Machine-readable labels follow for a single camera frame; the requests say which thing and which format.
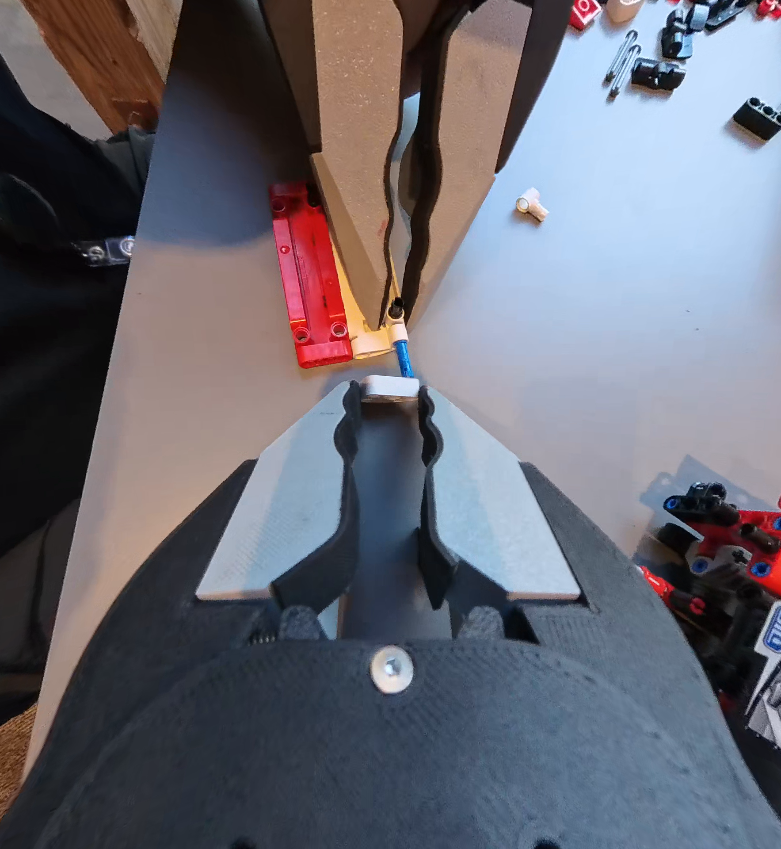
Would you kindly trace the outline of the grey desk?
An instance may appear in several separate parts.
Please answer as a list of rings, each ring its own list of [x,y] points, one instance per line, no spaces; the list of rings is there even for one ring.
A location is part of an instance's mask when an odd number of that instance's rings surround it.
[[[567,36],[410,332],[417,373],[625,554],[708,472],[781,491],[781,21],[696,40],[671,95],[601,85],[622,33]],[[113,599],[187,513],[329,388],[283,339],[267,187],[299,119],[253,2],[185,2],[25,770]],[[515,212],[535,188],[542,224]]]

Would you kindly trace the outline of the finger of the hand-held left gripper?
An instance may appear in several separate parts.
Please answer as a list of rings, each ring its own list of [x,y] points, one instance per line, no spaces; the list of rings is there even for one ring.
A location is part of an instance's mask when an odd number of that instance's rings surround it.
[[[404,90],[417,122],[398,171],[410,246],[400,298],[414,327],[437,292],[549,78],[571,2],[400,2]]]
[[[388,168],[402,117],[402,16],[395,2],[258,6],[349,292],[378,330],[393,285]]]

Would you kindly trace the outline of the pile of small toy bricks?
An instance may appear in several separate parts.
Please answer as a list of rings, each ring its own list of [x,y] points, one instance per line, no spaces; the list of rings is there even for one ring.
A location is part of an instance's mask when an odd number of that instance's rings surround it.
[[[755,21],[781,21],[781,2],[677,2],[660,29],[660,56],[693,58],[694,34],[716,33],[748,9]]]

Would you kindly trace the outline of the metal chair part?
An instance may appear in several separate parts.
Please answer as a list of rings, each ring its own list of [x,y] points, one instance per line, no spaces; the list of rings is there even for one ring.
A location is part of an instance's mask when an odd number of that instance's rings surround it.
[[[70,248],[87,268],[118,268],[130,264],[135,249],[135,237],[76,241]]]

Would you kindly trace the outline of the black L-shaped beam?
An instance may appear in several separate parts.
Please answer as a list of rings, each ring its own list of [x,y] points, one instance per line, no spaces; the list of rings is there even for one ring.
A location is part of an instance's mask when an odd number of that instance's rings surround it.
[[[767,143],[781,131],[781,107],[752,97],[735,111],[731,122],[759,143]]]

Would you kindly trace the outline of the red and white panel assembly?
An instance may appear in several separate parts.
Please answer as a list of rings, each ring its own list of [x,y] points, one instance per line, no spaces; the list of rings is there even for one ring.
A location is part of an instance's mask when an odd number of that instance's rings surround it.
[[[395,354],[410,376],[404,308],[390,302],[371,330],[358,308],[311,183],[268,187],[268,209],[297,364],[302,369]]]

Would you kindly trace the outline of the dark grey axle rod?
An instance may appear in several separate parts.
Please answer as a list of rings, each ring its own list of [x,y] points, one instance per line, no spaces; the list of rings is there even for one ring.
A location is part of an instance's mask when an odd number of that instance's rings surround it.
[[[615,58],[611,60],[611,63],[608,67],[608,72],[603,77],[605,83],[611,83],[615,80],[617,73],[623,68],[628,51],[630,51],[632,45],[637,41],[637,34],[638,33],[635,29],[627,31],[622,45],[618,46]]]
[[[615,67],[615,75],[611,78],[611,85],[608,90],[608,100],[615,100],[620,90],[623,89],[627,78],[630,77],[635,61],[638,60],[640,55],[640,46],[632,45],[628,50],[623,53],[623,56],[618,60],[618,65]]]

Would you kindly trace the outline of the black pin connector block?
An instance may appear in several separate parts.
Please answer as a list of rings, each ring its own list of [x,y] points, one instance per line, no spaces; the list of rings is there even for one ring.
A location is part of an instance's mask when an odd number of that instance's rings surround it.
[[[677,90],[686,77],[686,70],[677,63],[637,58],[630,70],[630,83],[652,92]]]

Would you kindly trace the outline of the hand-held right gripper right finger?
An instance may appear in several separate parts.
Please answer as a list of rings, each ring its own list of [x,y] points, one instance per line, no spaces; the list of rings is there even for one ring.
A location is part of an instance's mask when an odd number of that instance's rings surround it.
[[[578,601],[520,461],[432,388],[419,391],[417,422],[425,469],[417,567],[432,609]]]

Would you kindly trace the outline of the partly built toy car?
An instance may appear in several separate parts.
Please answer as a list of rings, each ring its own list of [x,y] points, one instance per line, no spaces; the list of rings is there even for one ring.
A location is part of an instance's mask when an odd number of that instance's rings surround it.
[[[781,819],[781,496],[735,505],[721,483],[667,493],[640,562],[677,621],[760,792]]]

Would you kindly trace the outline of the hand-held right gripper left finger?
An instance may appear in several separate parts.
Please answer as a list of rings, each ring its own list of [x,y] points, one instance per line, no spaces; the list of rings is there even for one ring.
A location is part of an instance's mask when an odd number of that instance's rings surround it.
[[[344,381],[256,459],[196,589],[199,601],[324,611],[356,571],[361,396]]]

